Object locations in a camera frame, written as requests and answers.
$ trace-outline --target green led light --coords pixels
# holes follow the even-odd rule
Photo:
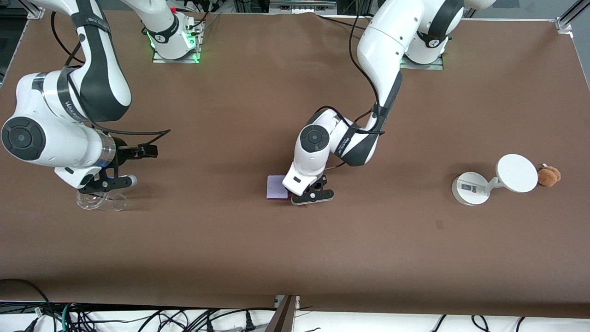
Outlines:
[[[152,48],[155,50],[156,47],[153,45],[153,40],[152,37],[150,37],[150,35],[147,35],[147,37],[149,38],[149,44],[152,46]]]

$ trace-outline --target cable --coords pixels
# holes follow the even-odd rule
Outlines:
[[[355,4],[355,3],[356,3],[356,0],[353,0],[353,1],[351,1],[351,2],[350,2],[350,4],[348,5],[348,7],[346,7],[346,9],[344,9],[344,10],[342,11],[342,14],[346,14],[346,12],[347,12],[347,11],[348,11],[348,10],[351,8],[351,6],[352,6],[353,4]]]
[[[370,109],[369,109],[368,111],[366,111],[366,112],[365,112],[365,113],[363,113],[362,115],[359,115],[359,117],[358,117],[358,118],[356,118],[354,122],[357,122],[358,120],[360,120],[360,119],[362,119],[362,118],[366,117],[367,115],[371,114],[371,112],[372,112],[372,110],[370,110]]]
[[[340,120],[342,120],[344,122],[344,124],[348,128],[351,128],[351,125],[348,123],[348,121],[346,120],[346,118],[337,109],[335,109],[332,106],[322,106],[322,107],[318,108],[317,111],[315,111],[315,113],[320,112],[321,110],[326,109],[326,108],[329,108],[329,109],[333,110],[336,113],[336,116],[338,118],[340,118]],[[371,128],[371,130],[368,130],[368,131],[358,128],[356,130],[356,132],[359,133],[359,134],[377,134],[377,135],[385,134],[384,131],[373,131],[373,129],[375,128],[375,126],[373,126],[373,128]]]
[[[207,18],[207,14],[209,14],[209,12],[205,12],[205,15],[203,15],[203,18],[201,18],[197,23],[195,23],[194,25],[189,25],[189,29],[193,29],[195,28],[197,25],[203,23],[205,21],[205,19]]]
[[[146,317],[142,317],[142,318],[137,318],[134,320],[87,320],[89,323],[94,323],[94,324],[106,324],[106,323],[123,323],[123,324],[127,324],[127,323],[133,323],[136,321],[140,321],[140,320],[146,320],[148,319],[150,316],[146,316]]]
[[[338,165],[336,165],[336,166],[328,167],[328,168],[326,168],[324,171],[333,170],[334,168],[338,168],[338,167],[340,167],[340,166],[342,166],[342,165],[344,165],[344,164],[345,164],[345,162],[343,162],[343,163],[341,163],[341,164],[338,164]]]
[[[143,322],[143,324],[139,327],[139,330],[137,330],[137,332],[142,332],[143,328],[146,327],[150,320],[154,319],[156,316],[159,316],[162,311],[163,310],[158,310],[155,313],[153,313],[150,317],[148,317],[147,320]]]
[[[336,23],[340,23],[340,24],[348,25],[349,27],[352,27],[352,26],[353,26],[353,25],[352,25],[352,24],[350,24],[350,23],[346,23],[346,22],[338,21],[337,19],[333,19],[333,18],[329,18],[329,17],[324,17],[324,16],[320,16],[320,15],[318,15],[318,16],[319,16],[319,17],[321,17],[321,18],[323,18],[323,19],[326,19],[326,20],[328,20],[328,21],[332,21],[332,22],[336,22]],[[356,28],[357,28],[357,29],[361,29],[361,30],[365,30],[365,28],[363,28],[363,27],[356,27]]]
[[[75,57],[75,54],[80,49],[80,46],[81,46],[81,44],[78,42],[78,44],[74,48],[74,51],[70,54],[70,56],[68,57],[68,60],[65,62],[64,68],[66,68],[70,64],[70,62],[71,62],[72,59],[76,58]],[[69,84],[71,85],[72,90],[74,91],[74,95],[76,96],[76,99],[78,100],[78,103],[82,107],[82,111],[84,112],[84,114],[86,114],[86,118],[88,119],[88,121],[90,121],[90,123],[96,129],[101,130],[101,131],[104,131],[106,134],[111,132],[111,133],[120,134],[120,135],[147,135],[147,136],[157,135],[156,138],[154,138],[151,141],[147,142],[146,145],[149,145],[151,143],[154,143],[155,141],[157,141],[158,139],[160,139],[161,137],[163,137],[164,135],[168,134],[171,131],[170,129],[166,129],[165,131],[156,131],[156,132],[120,131],[120,130],[116,130],[116,129],[109,129],[109,128],[106,128],[106,127],[103,127],[103,126],[99,125],[98,123],[96,123],[92,119],[92,117],[90,116],[90,114],[84,110],[83,98],[80,95],[80,92],[78,91],[78,89],[76,88],[76,85],[74,84],[74,81],[72,80],[70,74],[71,74],[71,72],[67,73],[66,74],[66,78],[67,78]]]
[[[186,330],[187,331],[192,331],[195,328],[195,326],[197,326],[198,324],[200,324],[203,321],[203,319],[205,319],[207,317],[207,315],[214,314],[217,311],[219,311],[219,309],[209,309],[206,312],[202,313],[193,322],[191,322],[190,324],[188,324],[188,326],[186,327]]]
[[[21,284],[28,285],[28,286],[32,287],[33,289],[35,289],[37,291],[37,293],[39,293],[39,295],[43,298],[43,300],[47,304],[47,308],[48,308],[49,312],[51,313],[51,318],[55,319],[55,311],[51,308],[51,302],[49,301],[49,298],[45,295],[45,293],[43,293],[41,288],[37,287],[37,285],[33,284],[29,280],[16,279],[16,278],[0,279],[0,284],[3,282],[19,282]],[[53,324],[53,331],[57,332],[57,327],[55,326],[55,324]]]
[[[59,36],[57,35],[57,31],[55,30],[55,12],[51,12],[51,32],[53,32],[53,37],[55,37],[55,40],[57,41],[57,43],[61,46],[61,48],[69,55],[71,56],[72,54],[76,54],[75,52],[70,52],[68,51],[67,47],[65,47],[64,43],[61,42],[61,39],[59,38]],[[84,61],[80,60],[77,57],[73,57],[74,60],[78,61],[79,63],[85,63]]]
[[[486,318],[483,316],[478,316],[481,317],[481,320],[483,320],[483,324],[486,326],[485,328],[481,327],[479,324],[476,323],[476,316],[471,316],[471,322],[473,323],[473,325],[475,325],[477,328],[479,328],[481,331],[484,332],[490,332],[490,328],[487,326],[487,321]]]
[[[69,305],[69,304],[67,304],[67,305],[64,307],[64,311],[61,313],[61,331],[63,331],[63,332],[66,332],[66,331],[68,330],[68,329],[67,329],[67,323],[66,323],[66,321],[65,321],[65,318],[66,318],[66,316],[67,316],[67,311],[68,311],[68,307],[69,307],[69,306],[70,306],[70,305]]]
[[[441,318],[438,319],[438,323],[437,325],[434,327],[434,330],[432,330],[432,332],[437,332],[438,328],[441,327],[441,324],[443,323],[444,319],[447,317],[447,315],[442,315]]]
[[[355,58],[352,56],[352,35],[355,32],[356,23],[359,21],[360,13],[356,14],[355,22],[352,24],[352,29],[350,29],[350,36],[348,37],[348,54],[350,55],[350,60],[355,65],[355,67],[360,71],[361,74],[369,81],[371,88],[373,88],[373,93],[375,94],[375,103],[379,103],[379,95],[377,94],[377,88],[373,84],[373,81],[369,78],[369,76],[365,73],[363,68],[361,68],[358,63],[356,63]]]
[[[518,319],[518,322],[516,323],[516,330],[514,332],[519,332],[520,331],[520,323],[522,323],[523,320],[525,320],[526,317],[520,317]]]
[[[230,312],[225,313],[225,314],[221,314],[219,316],[215,316],[215,317],[211,318],[208,321],[209,322],[212,322],[212,321],[216,320],[217,318],[221,318],[223,316],[227,316],[227,315],[231,315],[231,314],[235,314],[235,313],[241,313],[241,312],[244,312],[244,311],[254,311],[254,310],[272,310],[272,311],[276,311],[275,308],[247,308],[247,309],[239,309],[239,310],[230,311]],[[202,329],[206,325],[207,325],[207,322],[202,323],[199,327],[196,328],[196,331],[199,331],[200,329]]]

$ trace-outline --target black cable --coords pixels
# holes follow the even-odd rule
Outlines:
[[[37,325],[37,321],[39,320],[39,317],[35,318],[30,324],[29,326],[27,326],[27,328],[25,329],[24,332],[33,332],[35,331],[35,325]]]
[[[336,165],[336,166],[327,167],[327,168],[324,170],[324,172],[325,172],[325,171],[329,171],[329,170],[333,170],[333,169],[335,169],[335,168],[338,168],[338,167],[340,167],[340,166],[343,166],[344,164],[345,164],[345,162],[341,162],[340,164],[338,164],[338,165]]]
[[[166,314],[162,314],[162,316],[166,317],[167,319],[165,321],[161,321],[160,322],[160,326],[158,327],[158,332],[162,331],[162,329],[164,328],[164,326],[166,326],[169,323],[174,323],[174,324],[180,326],[183,331],[185,331],[186,330],[186,326],[184,326],[183,324],[181,324],[181,323],[179,323],[179,322],[177,322],[177,321],[174,320],[174,317],[176,317],[177,315],[179,315],[181,313],[184,314],[184,311],[185,311],[184,309],[179,310],[176,314],[172,315],[171,317],[168,317]]]
[[[366,112],[365,112],[365,113],[363,113],[362,115],[359,115],[359,117],[358,117],[358,118],[356,118],[356,119],[354,120],[354,122],[357,122],[358,120],[360,120],[360,119],[362,119],[362,118],[366,117],[367,115],[371,114],[371,112],[372,112],[372,110],[370,110],[370,109],[369,109],[368,111],[366,111]]]
[[[256,330],[256,326],[252,323],[252,316],[250,315],[250,311],[246,310],[246,326],[244,327],[244,332],[250,332]]]
[[[76,44],[76,47],[74,47],[74,50],[72,51],[72,53],[68,57],[68,60],[65,61],[64,67],[70,66],[72,59],[76,58],[75,55],[76,55],[76,53],[78,53],[78,50],[80,49],[81,46],[82,46],[82,44],[80,42],[78,42],[78,44]]]
[[[355,32],[356,23],[359,21],[360,14],[356,14],[355,22],[352,24],[352,29],[350,29],[350,36],[348,37],[348,54],[350,55],[350,60],[355,65],[355,67],[360,71],[361,74],[369,81],[371,88],[373,88],[373,93],[375,94],[375,103],[379,103],[379,95],[377,94],[377,88],[373,84],[373,81],[369,78],[369,76],[365,73],[363,68],[361,68],[358,63],[356,63],[355,58],[352,56],[352,35]]]
[[[189,25],[189,30],[195,28],[197,25],[203,23],[205,21],[205,19],[207,18],[207,14],[209,14],[209,12],[205,12],[205,15],[203,15],[203,18],[201,18],[197,23],[195,23],[194,25]]]
[[[432,332],[437,332],[438,328],[441,327],[441,324],[443,323],[444,319],[447,317],[447,315],[442,315],[441,318],[438,319],[438,323],[437,325],[434,327],[434,330],[432,330]]]
[[[476,323],[476,316],[471,316],[471,322],[473,323],[473,325],[475,325],[477,328],[479,328],[481,331],[484,332],[490,332],[490,328],[487,326],[487,321],[486,318],[483,316],[478,315],[478,317],[481,317],[481,320],[483,320],[483,324],[486,326],[485,328],[481,327],[479,324]]]
[[[39,293],[39,295],[43,298],[43,300],[45,301],[45,303],[47,304],[47,307],[50,308],[52,313],[55,313],[52,309],[51,309],[51,302],[49,301],[49,299],[47,298],[47,296],[45,295],[45,293],[43,293],[43,291],[37,287],[37,285],[33,284],[32,282],[30,282],[29,280],[25,280],[25,279],[16,279],[16,278],[8,278],[8,279],[0,279],[0,283],[3,282],[19,282],[21,284],[25,284],[28,285],[30,287],[32,287],[33,289],[35,289],[37,291],[37,293]]]
[[[134,320],[87,320],[89,323],[93,323],[93,324],[105,324],[105,323],[123,323],[123,324],[127,324],[127,323],[133,323],[136,321],[140,321],[140,320],[146,320],[148,319],[150,316],[147,317],[142,317],[142,318],[137,318]]]
[[[81,44],[78,42],[78,44],[74,48],[74,51],[70,54],[70,56],[68,57],[68,60],[65,62],[64,69],[70,64],[70,62],[71,62],[72,59],[76,58],[75,57],[75,54],[80,49],[80,46],[81,46]],[[96,129],[101,130],[101,131],[104,131],[106,134],[109,133],[109,132],[111,132],[111,133],[120,134],[120,135],[147,135],[147,136],[157,135],[156,138],[153,138],[152,140],[150,140],[146,144],[154,143],[155,141],[157,141],[158,139],[160,139],[162,136],[168,134],[171,131],[170,129],[167,129],[165,131],[156,131],[156,132],[120,131],[120,130],[116,130],[116,129],[109,129],[109,128],[106,128],[106,127],[103,127],[103,126],[99,125],[98,123],[96,123],[92,119],[92,117],[90,116],[90,114],[84,110],[84,108],[83,108],[83,98],[80,95],[80,92],[78,91],[78,89],[76,88],[76,86],[74,84],[74,81],[72,80],[70,74],[71,74],[71,72],[67,73],[66,74],[66,78],[67,78],[69,84],[71,85],[72,90],[74,91],[74,95],[76,96],[76,99],[78,100],[78,103],[82,107],[82,111],[84,112],[84,114],[86,114],[86,118],[88,119],[88,121],[90,121],[90,123]]]
[[[68,82],[70,83],[72,90],[74,91],[74,95],[76,96],[76,99],[78,100],[78,103],[80,104],[80,106],[82,105],[82,96],[80,96],[80,93],[78,92],[78,89],[76,89],[76,86],[74,85],[74,82],[72,81],[72,78],[70,76],[70,73],[68,73],[66,75]],[[154,131],[154,132],[142,132],[142,131],[120,131],[120,130],[116,130],[116,129],[109,129],[106,127],[103,127],[101,125],[99,125],[98,123],[96,123],[94,120],[92,120],[92,117],[90,116],[90,114],[88,112],[84,112],[84,114],[86,114],[86,118],[88,119],[88,121],[90,121],[90,123],[92,123],[92,125],[101,131],[104,131],[105,133],[114,133],[114,134],[120,134],[120,135],[144,135],[144,136],[152,136],[152,135],[158,135],[156,138],[152,139],[151,141],[149,141],[146,144],[151,144],[154,143],[156,140],[160,139],[162,136],[168,134],[171,129],[166,129],[165,131]]]
[[[75,54],[75,52],[70,52],[68,51],[67,47],[65,47],[64,43],[61,42],[61,39],[59,38],[59,36],[57,35],[57,31],[55,30],[55,12],[51,12],[51,32],[53,32],[53,37],[55,37],[55,40],[57,41],[57,43],[61,46],[61,48],[69,55],[71,56],[72,54]],[[80,60],[77,57],[73,57],[74,60],[78,61],[79,63],[84,63],[84,61]]]
[[[347,120],[346,120],[346,118],[345,118],[345,117],[342,115],[342,113],[340,113],[340,112],[339,112],[337,109],[335,109],[335,108],[334,108],[334,107],[332,107],[332,106],[322,106],[322,107],[318,108],[318,109],[317,109],[317,111],[315,111],[315,113],[317,113],[317,112],[320,112],[321,110],[323,110],[323,109],[326,109],[326,108],[329,108],[329,109],[333,110],[333,111],[336,113],[336,116],[337,116],[338,118],[340,118],[340,120],[342,120],[342,122],[344,122],[344,124],[345,124],[345,125],[346,125],[348,128],[350,128],[350,127],[351,127],[351,124],[349,124],[349,123],[348,123],[348,121],[347,121]],[[356,130],[356,132],[357,132],[357,133],[360,133],[360,134],[377,134],[377,135],[385,134],[385,132],[384,132],[384,131],[373,131],[373,129],[375,128],[375,126],[373,126],[373,128],[371,128],[371,130],[368,130],[368,131],[366,131],[366,130],[363,130],[363,129],[360,129],[360,128],[359,128],[359,129],[357,129],[357,130]]]
[[[514,332],[519,332],[520,331],[520,323],[522,323],[523,320],[525,320],[526,317],[520,317],[518,319],[518,322],[516,323],[516,330]]]
[[[254,311],[254,310],[272,310],[272,311],[276,311],[275,308],[247,308],[247,309],[239,309],[239,310],[234,310],[234,311],[230,311],[228,313],[225,314],[221,314],[219,316],[215,316],[213,318],[211,318],[210,320],[208,320],[209,322],[212,322],[214,320],[216,320],[217,318],[221,318],[227,315],[231,315],[231,314],[236,314],[236,313],[242,313],[244,311]],[[202,323],[199,327],[197,327],[195,330],[199,331],[200,329],[202,329],[203,327],[205,327],[207,325],[207,322]]]
[[[163,310],[158,310],[155,313],[153,313],[150,317],[147,318],[147,320],[145,322],[143,322],[143,324],[139,327],[139,330],[137,330],[137,332],[142,332],[143,328],[146,327],[146,325],[152,320],[154,319],[156,316],[159,316],[160,313]]]
[[[319,17],[321,17],[321,18],[323,18],[323,19],[326,19],[326,20],[328,20],[328,21],[332,21],[332,22],[336,22],[336,23],[340,23],[340,24],[348,25],[349,27],[352,27],[352,26],[353,26],[353,25],[352,25],[352,24],[350,24],[350,23],[346,23],[346,22],[338,21],[337,19],[333,19],[333,18],[329,18],[329,17],[324,17],[324,16],[321,16],[321,15],[318,15],[318,16],[319,16]],[[357,29],[361,29],[361,30],[365,30],[365,28],[363,28],[363,27],[356,27],[356,28],[357,28]]]
[[[187,331],[192,331],[195,326],[197,326],[198,324],[200,324],[203,319],[205,319],[207,317],[207,315],[211,315],[216,313],[217,311],[219,311],[219,309],[209,309],[207,311],[205,311],[204,313],[202,313],[201,315],[199,315],[199,317],[197,317],[193,322],[191,322],[190,324],[188,324],[188,326],[186,327]]]

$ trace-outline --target electrical wire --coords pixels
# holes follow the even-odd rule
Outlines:
[[[332,21],[332,22],[336,22],[336,23],[340,23],[340,24],[348,25],[349,27],[352,27],[352,26],[353,26],[353,25],[352,25],[352,24],[350,24],[350,23],[346,23],[346,22],[338,21],[337,19],[333,19],[333,18],[329,18],[329,17],[324,17],[324,16],[321,16],[321,15],[318,15],[318,16],[319,16],[320,18],[326,19],[326,20],[328,20],[328,21]],[[357,29],[361,29],[361,30],[364,30],[364,29],[365,29],[365,28],[363,28],[363,27],[356,27],[356,28],[357,28]]]
[[[197,23],[195,23],[194,25],[189,25],[189,29],[193,29],[195,28],[197,25],[203,23],[205,21],[205,19],[207,19],[207,14],[209,14],[209,12],[205,12],[205,15],[203,15],[203,18],[201,18]]]
[[[432,332],[437,332],[438,328],[441,327],[441,324],[443,323],[444,319],[447,317],[447,315],[442,315],[439,319],[438,319],[438,323],[437,325],[434,327],[434,329],[432,330]]]
[[[220,13],[215,13],[215,17],[213,17],[213,19],[211,20],[211,22],[209,22],[209,24],[207,24],[204,28],[203,31],[207,30],[207,28],[213,24],[213,22],[215,22],[216,19],[218,19],[221,16]]]
[[[372,110],[370,110],[370,109],[369,109],[369,110],[368,110],[368,111],[366,111],[365,113],[363,113],[363,114],[359,115],[359,117],[358,117],[358,118],[356,118],[356,119],[354,120],[354,122],[357,122],[358,120],[360,120],[360,119],[362,119],[362,118],[366,117],[367,115],[371,114],[371,112],[372,112]]]
[[[349,124],[348,121],[346,120],[346,118],[342,115],[342,113],[340,113],[336,108],[334,108],[332,106],[322,106],[322,107],[318,108],[317,111],[315,111],[315,113],[320,112],[321,110],[327,109],[327,108],[333,110],[336,113],[336,116],[340,120],[342,120],[342,122],[344,122],[344,124],[348,128],[351,128],[352,127],[351,124]],[[359,134],[377,134],[377,135],[385,134],[384,131],[373,131],[373,129],[375,129],[375,126],[373,126],[373,128],[371,128],[371,130],[368,130],[368,131],[358,128],[358,129],[356,129],[356,132],[359,133]]]
[[[479,324],[477,324],[477,322],[476,322],[476,316],[471,316],[471,322],[473,323],[473,325],[475,325],[481,331],[490,332],[490,328],[487,326],[486,318],[483,317],[483,316],[480,316],[480,315],[478,315],[478,317],[480,317],[481,320],[483,321],[483,324],[485,325],[485,328],[483,328],[482,326],[480,326]]]
[[[523,320],[525,320],[526,317],[520,317],[518,319],[518,322],[516,323],[516,330],[514,332],[520,332],[520,323],[522,323]]]
[[[160,315],[160,313],[161,313],[162,311],[163,311],[163,310],[158,310],[158,311],[156,311],[155,313],[153,313],[153,314],[152,314],[150,317],[148,317],[148,318],[147,318],[147,320],[146,320],[145,322],[143,322],[143,324],[142,324],[142,325],[139,327],[139,330],[137,330],[137,332],[142,332],[143,328],[145,328],[145,327],[146,327],[146,325],[147,325],[147,324],[148,324],[148,323],[149,323],[149,322],[150,322],[152,319],[154,319],[156,316],[159,316],[159,315]]]
[[[70,62],[72,61],[72,59],[75,58],[76,52],[78,52],[78,50],[80,49],[80,46],[81,46],[81,44],[78,42],[78,44],[74,48],[74,51],[72,51],[72,53],[68,57],[67,61],[64,63],[64,68],[67,68],[69,66]],[[146,145],[149,145],[151,143],[154,143],[155,141],[157,141],[158,139],[160,139],[161,137],[163,137],[164,135],[168,134],[171,131],[170,129],[166,129],[164,131],[156,131],[156,132],[120,131],[120,130],[116,130],[116,129],[109,129],[109,128],[106,128],[106,127],[103,127],[103,126],[99,125],[98,123],[96,123],[92,119],[92,117],[90,116],[90,114],[84,110],[83,97],[80,95],[80,92],[76,88],[76,85],[74,84],[74,81],[72,80],[70,74],[71,74],[71,72],[67,73],[66,74],[66,78],[67,78],[67,80],[68,80],[68,82],[69,82],[69,84],[70,84],[70,86],[72,88],[72,91],[74,92],[74,95],[76,96],[76,99],[78,100],[78,104],[80,104],[80,106],[82,107],[82,111],[86,115],[86,118],[88,119],[88,121],[96,129],[101,130],[101,131],[105,132],[106,134],[107,133],[114,133],[114,134],[119,134],[119,135],[147,135],[147,136],[157,135],[156,138],[153,138],[152,140],[150,140],[147,143],[145,143]]]
[[[76,54],[75,52],[70,52],[68,51],[67,47],[65,47],[64,43],[61,42],[61,39],[59,38],[59,36],[57,35],[57,31],[55,30],[55,12],[51,12],[51,32],[53,32],[53,37],[55,37],[55,40],[57,41],[57,43],[61,46],[61,48],[69,55],[71,56],[72,54]],[[73,57],[74,60],[78,61],[79,63],[84,64],[85,62],[80,60],[77,57]]]
[[[221,317],[224,317],[224,316],[227,316],[227,315],[236,314],[236,313],[242,313],[244,311],[254,311],[254,310],[272,310],[272,311],[276,311],[275,308],[247,308],[247,309],[239,309],[239,310],[230,311],[230,312],[225,313],[225,314],[221,314],[219,316],[215,316],[215,317],[211,318],[208,321],[209,322],[213,322],[214,320],[216,320],[218,318],[221,318]],[[196,328],[196,331],[199,331],[200,329],[202,329],[206,325],[207,325],[207,322],[201,323],[201,325]]]
[[[335,169],[335,168],[338,168],[338,167],[340,167],[340,166],[342,166],[342,165],[344,165],[344,164],[345,164],[345,162],[343,162],[343,163],[340,163],[340,164],[338,164],[338,165],[336,165],[336,166],[328,167],[328,168],[326,168],[324,171],[333,170],[333,169]]]
[[[48,308],[48,310],[49,310],[49,312],[51,314],[51,318],[55,319],[55,311],[51,307],[51,302],[49,301],[49,298],[47,297],[47,295],[45,295],[45,293],[43,293],[43,291],[41,290],[41,288],[37,287],[37,285],[33,284],[29,280],[16,279],[16,278],[0,279],[0,284],[3,283],[3,282],[18,282],[20,284],[28,285],[29,287],[31,287],[34,290],[36,290],[36,292],[39,293],[39,295],[43,298],[43,300],[47,304],[47,308]],[[57,332],[57,327],[55,326],[55,324],[53,324],[53,331],[54,332]]]
[[[359,17],[360,17],[360,13],[356,14],[355,22],[352,24],[352,29],[350,29],[350,36],[348,37],[348,54],[350,55],[350,60],[352,61],[352,63],[360,71],[360,73],[363,74],[363,76],[367,79],[367,81],[371,85],[371,88],[373,89],[373,93],[375,94],[375,103],[379,103],[379,95],[377,94],[377,88],[373,84],[373,81],[371,81],[371,79],[365,73],[365,71],[363,70],[363,68],[361,68],[359,66],[359,64],[356,63],[355,58],[352,56],[352,35],[355,32],[356,23],[359,21]]]
[[[206,312],[202,313],[201,315],[199,315],[199,317],[197,317],[193,322],[191,322],[190,324],[188,324],[188,326],[186,327],[187,331],[193,331],[193,329],[202,322],[203,319],[205,319],[207,317],[207,315],[212,315],[213,313],[216,313],[217,311],[219,311],[219,309],[209,309]]]
[[[344,9],[344,10],[342,11],[342,13],[343,13],[343,14],[346,14],[346,12],[347,12],[347,11],[348,11],[348,10],[349,10],[349,9],[352,7],[352,5],[353,5],[353,4],[355,4],[355,3],[356,3],[356,0],[352,1],[352,2],[351,2],[349,5],[348,5],[348,7],[346,7],[346,9]]]

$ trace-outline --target stuffed toy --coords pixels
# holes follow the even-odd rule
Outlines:
[[[555,167],[547,166],[543,164],[543,168],[541,168],[538,172],[539,174],[539,184],[545,187],[551,187],[557,183],[557,181],[561,180],[561,173]]]

